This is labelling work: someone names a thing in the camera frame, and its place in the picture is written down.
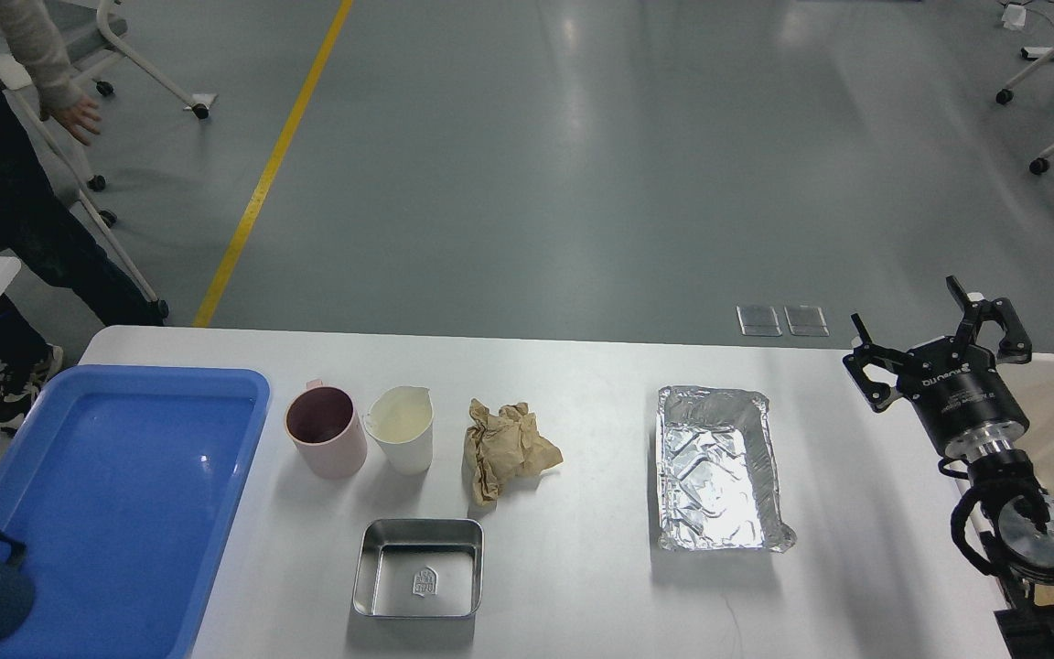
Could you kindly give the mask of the person left hand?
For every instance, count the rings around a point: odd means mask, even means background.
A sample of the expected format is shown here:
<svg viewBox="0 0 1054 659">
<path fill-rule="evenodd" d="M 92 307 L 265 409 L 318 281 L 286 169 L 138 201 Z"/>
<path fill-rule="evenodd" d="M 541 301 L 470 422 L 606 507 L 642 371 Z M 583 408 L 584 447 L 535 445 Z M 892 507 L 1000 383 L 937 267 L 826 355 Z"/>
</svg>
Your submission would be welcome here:
<svg viewBox="0 0 1054 659">
<path fill-rule="evenodd" d="M 91 146 L 92 139 L 101 134 L 99 104 L 83 94 L 69 106 L 41 106 L 40 120 L 54 120 L 56 124 L 62 125 L 80 146 Z"/>
</svg>

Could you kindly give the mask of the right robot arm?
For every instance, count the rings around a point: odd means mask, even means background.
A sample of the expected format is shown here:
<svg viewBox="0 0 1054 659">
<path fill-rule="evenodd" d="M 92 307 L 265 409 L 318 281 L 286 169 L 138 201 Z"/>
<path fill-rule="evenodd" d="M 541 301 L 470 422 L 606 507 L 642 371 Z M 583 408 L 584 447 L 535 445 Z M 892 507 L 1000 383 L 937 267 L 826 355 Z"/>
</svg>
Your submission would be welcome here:
<svg viewBox="0 0 1054 659">
<path fill-rule="evenodd" d="M 952 275 L 945 283 L 962 313 L 953 334 L 890 349 L 853 314 L 844 367 L 875 413 L 907 401 L 940 473 L 967 482 L 951 541 L 971 567 L 998 581 L 1006 608 L 995 621 L 1009 655 L 1054 658 L 1054 604 L 1036 602 L 1038 587 L 1054 587 L 1054 495 L 1016 445 L 1030 422 L 998 371 L 1029 363 L 1032 341 L 1012 301 L 969 293 Z"/>
</svg>

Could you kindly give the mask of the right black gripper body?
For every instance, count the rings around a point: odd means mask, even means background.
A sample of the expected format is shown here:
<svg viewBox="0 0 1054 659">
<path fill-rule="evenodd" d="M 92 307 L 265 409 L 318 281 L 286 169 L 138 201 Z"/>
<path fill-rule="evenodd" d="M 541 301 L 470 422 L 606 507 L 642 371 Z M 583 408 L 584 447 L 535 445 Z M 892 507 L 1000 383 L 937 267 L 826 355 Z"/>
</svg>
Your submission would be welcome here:
<svg viewBox="0 0 1054 659">
<path fill-rule="evenodd" d="M 1024 409 L 983 347 L 953 337 L 926 341 L 907 350 L 911 363 L 897 371 L 897 389 L 907 398 L 942 458 L 977 459 L 979 447 L 1024 435 Z"/>
</svg>

